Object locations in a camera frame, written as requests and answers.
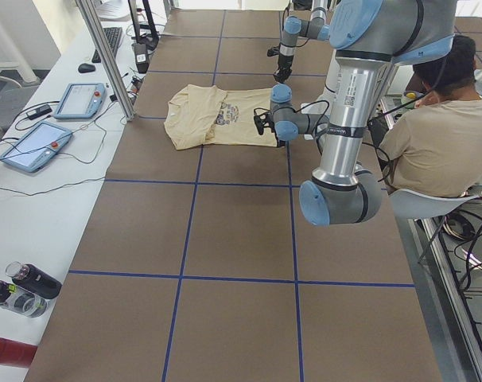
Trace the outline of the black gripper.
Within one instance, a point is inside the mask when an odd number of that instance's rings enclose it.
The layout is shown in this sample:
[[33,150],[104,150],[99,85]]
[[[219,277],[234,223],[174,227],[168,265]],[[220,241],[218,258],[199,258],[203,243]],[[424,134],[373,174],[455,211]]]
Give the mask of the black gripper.
[[273,77],[277,82],[286,82],[292,73],[293,55],[278,54],[278,68]]
[[276,136],[275,139],[276,139],[276,147],[284,147],[286,145],[286,142],[282,141],[278,136]]

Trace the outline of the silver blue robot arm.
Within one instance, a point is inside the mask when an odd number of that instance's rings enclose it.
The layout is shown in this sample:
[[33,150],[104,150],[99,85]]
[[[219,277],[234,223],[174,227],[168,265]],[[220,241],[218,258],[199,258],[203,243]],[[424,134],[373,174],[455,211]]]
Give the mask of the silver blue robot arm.
[[335,1],[312,1],[309,20],[296,16],[288,16],[283,22],[282,35],[278,47],[267,52],[267,55],[278,56],[278,67],[273,74],[274,79],[284,84],[292,73],[292,64],[298,47],[298,38],[307,40],[327,41],[330,25],[327,23],[327,12]]
[[[286,19],[270,121],[279,140],[311,134],[321,148],[320,165],[299,191],[301,211],[310,224],[354,224],[379,211],[379,183],[357,161],[368,120],[399,65],[436,60],[449,52],[456,8],[454,1],[342,1],[328,16],[327,2],[315,1],[309,20]],[[286,80],[299,37],[333,47],[339,69],[328,74],[336,90],[327,111],[302,114],[292,107]]]

